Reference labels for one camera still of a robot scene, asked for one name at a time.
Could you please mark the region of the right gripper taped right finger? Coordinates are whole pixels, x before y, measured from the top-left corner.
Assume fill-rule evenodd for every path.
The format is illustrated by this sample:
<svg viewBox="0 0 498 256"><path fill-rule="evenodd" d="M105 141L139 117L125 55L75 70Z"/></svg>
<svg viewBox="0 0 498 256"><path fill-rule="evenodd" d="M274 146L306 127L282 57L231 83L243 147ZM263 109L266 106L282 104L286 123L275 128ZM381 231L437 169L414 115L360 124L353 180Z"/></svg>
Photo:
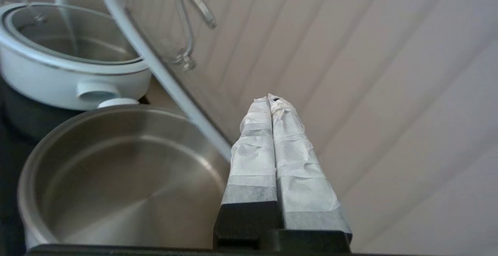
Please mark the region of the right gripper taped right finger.
<svg viewBox="0 0 498 256"><path fill-rule="evenodd" d="M269 95L283 228L269 244L286 252L350 252L352 230L295 107Z"/></svg>

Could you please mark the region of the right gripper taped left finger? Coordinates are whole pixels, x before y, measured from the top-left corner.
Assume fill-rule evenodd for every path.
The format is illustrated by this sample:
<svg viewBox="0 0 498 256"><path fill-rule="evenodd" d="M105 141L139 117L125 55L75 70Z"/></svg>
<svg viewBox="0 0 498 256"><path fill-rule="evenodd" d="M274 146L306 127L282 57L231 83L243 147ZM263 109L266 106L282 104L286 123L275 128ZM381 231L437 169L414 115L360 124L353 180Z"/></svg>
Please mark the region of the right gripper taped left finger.
<svg viewBox="0 0 498 256"><path fill-rule="evenodd" d="M257 249L261 236L282 228L267 97L250 105L240 131L231 149L230 174L213 229L215 249Z"/></svg>

